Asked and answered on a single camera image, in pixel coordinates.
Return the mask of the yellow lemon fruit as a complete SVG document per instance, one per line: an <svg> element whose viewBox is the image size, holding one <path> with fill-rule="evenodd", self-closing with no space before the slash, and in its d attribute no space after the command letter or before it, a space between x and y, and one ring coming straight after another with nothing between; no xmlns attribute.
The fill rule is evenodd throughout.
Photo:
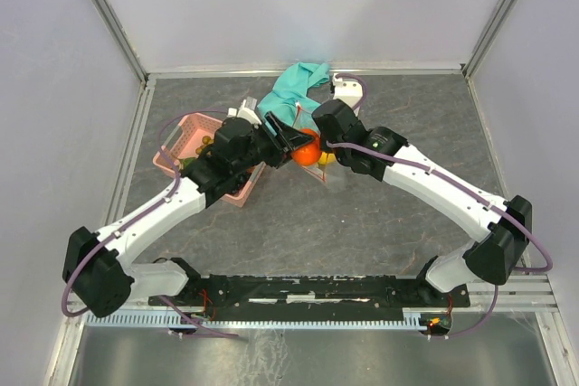
<svg viewBox="0 0 579 386"><path fill-rule="evenodd" d="M333 153L322 152L318 160L318 165L326 166L334 164L337 161L336 156Z"/></svg>

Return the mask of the clear zip top bag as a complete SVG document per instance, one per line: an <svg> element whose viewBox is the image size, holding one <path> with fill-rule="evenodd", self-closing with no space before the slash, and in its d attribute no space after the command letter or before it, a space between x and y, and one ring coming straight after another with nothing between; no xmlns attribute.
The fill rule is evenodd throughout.
<svg viewBox="0 0 579 386"><path fill-rule="evenodd" d="M294 162L324 184L330 192L343 191L346 188L346 169L337 162L334 154L322 150L321 134L311 112L299 103L296 104L292 127L314 137L313 142L293 152Z"/></svg>

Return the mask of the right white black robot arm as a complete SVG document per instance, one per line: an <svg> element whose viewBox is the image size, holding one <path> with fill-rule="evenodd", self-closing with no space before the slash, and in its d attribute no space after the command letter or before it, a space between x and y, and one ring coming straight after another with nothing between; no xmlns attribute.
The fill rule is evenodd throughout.
<svg viewBox="0 0 579 386"><path fill-rule="evenodd" d="M529 243L532 204L516 195L507 200L488 193L443 169L405 137L387 127L367 129L354 110L332 99L312 114L322 146L357 174L367 174L431 205L469 236L452 253L435 258L415 295L435 306L448 292L479 278L504 285Z"/></svg>

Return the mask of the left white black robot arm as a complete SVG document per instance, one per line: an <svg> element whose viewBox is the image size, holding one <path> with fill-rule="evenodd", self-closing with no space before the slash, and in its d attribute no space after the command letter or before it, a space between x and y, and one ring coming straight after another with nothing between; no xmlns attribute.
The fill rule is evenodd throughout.
<svg viewBox="0 0 579 386"><path fill-rule="evenodd" d="M192 304L200 283L180 259L138 264L136 258L180 222L205 211L227 194L239 191L250 170L261 163L281 167L294 151L313 143L314 136L267 113L258 123L230 117L214 140L174 181L132 213L97 230L77 229L69 238L62 278L66 283L62 312L70 294L96 317L113 314L129 300L172 297Z"/></svg>

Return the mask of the orange tangerine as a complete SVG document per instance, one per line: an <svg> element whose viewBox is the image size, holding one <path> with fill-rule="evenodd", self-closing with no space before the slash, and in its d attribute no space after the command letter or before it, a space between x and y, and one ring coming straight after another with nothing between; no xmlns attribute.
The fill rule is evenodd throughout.
<svg viewBox="0 0 579 386"><path fill-rule="evenodd" d="M298 148L291 154L291 156L298 165L310 166L315 164L322 155L320 137L315 130L310 128L302 128L300 131L313 136L314 140L311 143Z"/></svg>

